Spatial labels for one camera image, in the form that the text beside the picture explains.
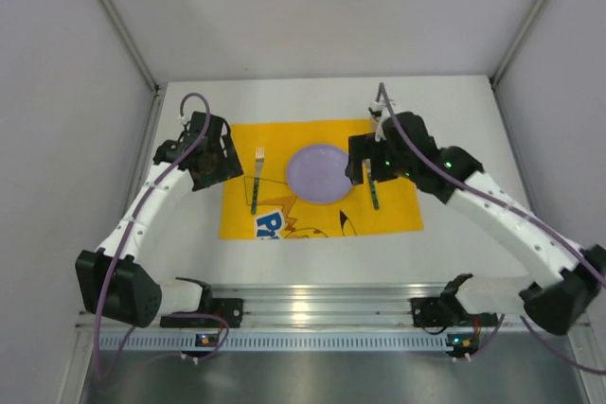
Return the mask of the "spoon with green handle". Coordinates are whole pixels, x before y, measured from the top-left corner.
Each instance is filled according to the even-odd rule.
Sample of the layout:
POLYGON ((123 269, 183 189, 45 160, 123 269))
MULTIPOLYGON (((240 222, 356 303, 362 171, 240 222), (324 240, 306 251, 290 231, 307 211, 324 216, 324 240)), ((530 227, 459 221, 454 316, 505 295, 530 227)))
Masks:
POLYGON ((365 175, 367 178, 367 183, 368 183, 368 187, 369 187, 369 193, 370 193, 372 205, 373 205, 374 210, 378 211, 380 209, 380 203, 379 203, 379 199, 378 199, 376 185, 372 178, 372 171, 371 171, 372 169, 371 169, 370 161, 367 159, 364 160, 363 166, 364 166, 365 175))

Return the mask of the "fork with green handle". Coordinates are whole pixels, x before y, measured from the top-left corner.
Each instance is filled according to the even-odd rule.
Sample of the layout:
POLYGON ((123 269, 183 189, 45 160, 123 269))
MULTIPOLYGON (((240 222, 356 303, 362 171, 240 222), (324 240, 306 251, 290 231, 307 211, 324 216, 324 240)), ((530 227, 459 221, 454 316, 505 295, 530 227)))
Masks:
POLYGON ((255 176, 253 182, 253 192, 251 201, 251 214, 256 215, 258 207, 258 191, 260 185, 260 176, 265 162, 265 148, 257 147, 255 152, 255 176))

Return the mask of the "lilac plastic plate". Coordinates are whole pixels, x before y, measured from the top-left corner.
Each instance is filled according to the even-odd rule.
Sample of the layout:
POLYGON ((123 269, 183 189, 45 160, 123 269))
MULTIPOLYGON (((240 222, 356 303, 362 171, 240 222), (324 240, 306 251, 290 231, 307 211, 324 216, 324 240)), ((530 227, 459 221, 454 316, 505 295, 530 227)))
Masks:
POLYGON ((299 149, 286 166, 286 180, 297 198, 314 204, 332 204, 352 189, 346 176, 348 154, 325 143, 299 149))

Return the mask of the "yellow Pikachu cloth placemat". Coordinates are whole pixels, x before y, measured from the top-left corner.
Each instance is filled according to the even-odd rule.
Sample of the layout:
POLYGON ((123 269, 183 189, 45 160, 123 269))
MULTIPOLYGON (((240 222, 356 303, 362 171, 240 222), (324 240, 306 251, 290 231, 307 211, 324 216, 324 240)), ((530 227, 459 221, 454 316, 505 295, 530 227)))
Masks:
POLYGON ((366 119, 236 124, 231 135, 243 175, 223 187, 222 239, 356 237, 419 231, 423 227, 417 191, 404 179, 375 184, 380 209, 374 210, 368 183, 352 187, 339 202, 314 204, 296 197, 286 166, 303 147, 325 143, 343 151, 348 138, 367 133, 366 119), (258 207, 251 214, 255 152, 265 148, 258 207))

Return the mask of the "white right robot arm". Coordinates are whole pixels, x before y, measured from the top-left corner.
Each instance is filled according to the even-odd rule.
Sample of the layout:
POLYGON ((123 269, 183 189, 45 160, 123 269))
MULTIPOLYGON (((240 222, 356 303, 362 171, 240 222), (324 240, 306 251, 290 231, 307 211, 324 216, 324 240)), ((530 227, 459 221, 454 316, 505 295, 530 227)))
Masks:
POLYGON ((467 151, 438 147, 420 116, 382 112, 375 118, 375 132, 348 139, 345 174, 351 183, 362 183, 364 162, 377 183, 405 178, 473 221, 526 270, 524 276, 498 278, 462 273, 440 294, 444 310, 456 321, 515 314, 552 335, 566 334, 605 282, 604 248, 583 248, 538 220, 467 151))

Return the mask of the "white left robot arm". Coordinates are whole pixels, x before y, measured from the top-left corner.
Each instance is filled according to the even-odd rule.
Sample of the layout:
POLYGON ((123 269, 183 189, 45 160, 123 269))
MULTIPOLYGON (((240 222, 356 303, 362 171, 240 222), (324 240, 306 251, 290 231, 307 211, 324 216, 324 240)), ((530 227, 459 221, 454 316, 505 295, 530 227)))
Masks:
POLYGON ((157 148, 139 194, 115 230, 95 251, 79 254, 75 269, 86 311, 147 327, 157 317, 210 310, 208 284, 185 277, 158 283, 144 265, 184 198, 242 173, 227 121, 193 113, 178 139, 157 148))

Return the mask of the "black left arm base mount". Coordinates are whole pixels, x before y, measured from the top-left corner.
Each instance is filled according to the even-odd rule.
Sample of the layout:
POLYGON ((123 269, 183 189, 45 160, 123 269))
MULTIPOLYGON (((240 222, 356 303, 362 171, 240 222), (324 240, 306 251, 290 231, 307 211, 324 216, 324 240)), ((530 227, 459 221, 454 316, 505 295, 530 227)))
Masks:
MULTIPOLYGON (((208 308, 202 310, 203 314, 212 314, 227 322, 230 328, 240 328, 244 310, 244 301, 241 298, 214 298, 208 308)), ((219 328, 223 323, 218 320, 196 317, 179 318, 164 316, 160 318, 162 328, 219 328)))

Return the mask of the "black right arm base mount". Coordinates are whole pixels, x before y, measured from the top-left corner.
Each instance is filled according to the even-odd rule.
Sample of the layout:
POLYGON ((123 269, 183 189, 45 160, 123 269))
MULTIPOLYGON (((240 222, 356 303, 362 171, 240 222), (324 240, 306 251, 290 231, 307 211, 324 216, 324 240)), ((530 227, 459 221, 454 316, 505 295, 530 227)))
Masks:
POLYGON ((494 313, 469 315, 449 309, 438 297, 419 297, 409 300, 413 326, 430 334, 441 334, 449 328, 494 327, 498 316, 494 313))

